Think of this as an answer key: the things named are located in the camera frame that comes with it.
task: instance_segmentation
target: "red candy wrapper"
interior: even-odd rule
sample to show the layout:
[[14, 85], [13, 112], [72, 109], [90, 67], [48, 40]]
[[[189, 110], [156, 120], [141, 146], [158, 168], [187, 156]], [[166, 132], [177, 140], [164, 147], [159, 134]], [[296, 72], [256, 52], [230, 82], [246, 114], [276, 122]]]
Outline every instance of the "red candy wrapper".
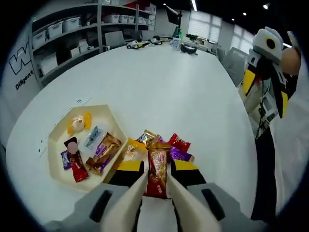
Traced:
[[148, 148], [148, 183], [145, 196], [166, 199], [166, 164], [170, 152], [168, 143], [152, 144]]
[[187, 143], [184, 140], [180, 139], [176, 133], [169, 140], [169, 144], [174, 146], [175, 148], [187, 152], [191, 143]]
[[88, 172], [84, 167], [81, 154], [79, 153], [76, 137], [72, 137], [69, 140], [65, 141], [64, 145], [68, 149], [67, 156], [72, 167], [75, 182], [77, 183], [86, 179], [88, 177]]
[[70, 157], [70, 164], [73, 171], [73, 177], [76, 183], [89, 177], [88, 172], [84, 167], [79, 151], [76, 152], [76, 154], [74, 155], [68, 152], [68, 157]]

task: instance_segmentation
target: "white wall sign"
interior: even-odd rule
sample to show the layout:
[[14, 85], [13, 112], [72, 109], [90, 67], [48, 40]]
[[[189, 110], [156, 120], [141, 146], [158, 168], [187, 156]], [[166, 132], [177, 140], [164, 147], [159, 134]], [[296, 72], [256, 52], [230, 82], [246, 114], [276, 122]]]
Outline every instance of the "white wall sign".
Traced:
[[0, 141], [4, 146], [18, 117], [40, 92], [29, 53], [28, 27], [24, 27], [12, 47], [1, 77], [0, 130], [5, 131], [1, 131]]

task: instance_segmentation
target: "white robot head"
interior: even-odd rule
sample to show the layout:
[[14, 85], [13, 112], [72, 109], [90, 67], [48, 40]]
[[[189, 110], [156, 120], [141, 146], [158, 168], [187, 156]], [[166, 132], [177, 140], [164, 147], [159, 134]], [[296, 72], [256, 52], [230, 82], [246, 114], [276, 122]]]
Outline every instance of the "white robot head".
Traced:
[[274, 29], [269, 27], [259, 29], [253, 40], [253, 50], [279, 64], [282, 58], [283, 39]]

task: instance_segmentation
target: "computer monitor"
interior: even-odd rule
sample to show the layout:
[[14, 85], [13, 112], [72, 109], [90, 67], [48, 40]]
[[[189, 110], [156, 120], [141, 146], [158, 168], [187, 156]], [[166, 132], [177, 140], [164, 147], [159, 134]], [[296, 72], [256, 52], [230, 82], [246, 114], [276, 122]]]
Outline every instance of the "computer monitor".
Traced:
[[168, 14], [169, 22], [172, 24], [177, 25], [180, 28], [181, 24], [181, 11], [180, 14], [178, 14], [175, 10], [171, 9], [170, 7], [166, 6], [166, 12]]

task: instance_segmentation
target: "table surface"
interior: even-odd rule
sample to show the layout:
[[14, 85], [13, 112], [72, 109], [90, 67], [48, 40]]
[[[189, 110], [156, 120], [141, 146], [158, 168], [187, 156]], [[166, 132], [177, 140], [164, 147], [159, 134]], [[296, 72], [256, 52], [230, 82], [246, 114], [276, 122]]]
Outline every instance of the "table surface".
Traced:
[[253, 132], [237, 88], [217, 58], [192, 56], [168, 45], [117, 48], [90, 58], [44, 88], [23, 111], [9, 138], [9, 177], [39, 223], [63, 220], [85, 195], [49, 175], [47, 151], [37, 144], [78, 98], [108, 104], [127, 136], [144, 129], [168, 140], [175, 132], [191, 142], [207, 182], [240, 202], [250, 217], [255, 200], [257, 158]]

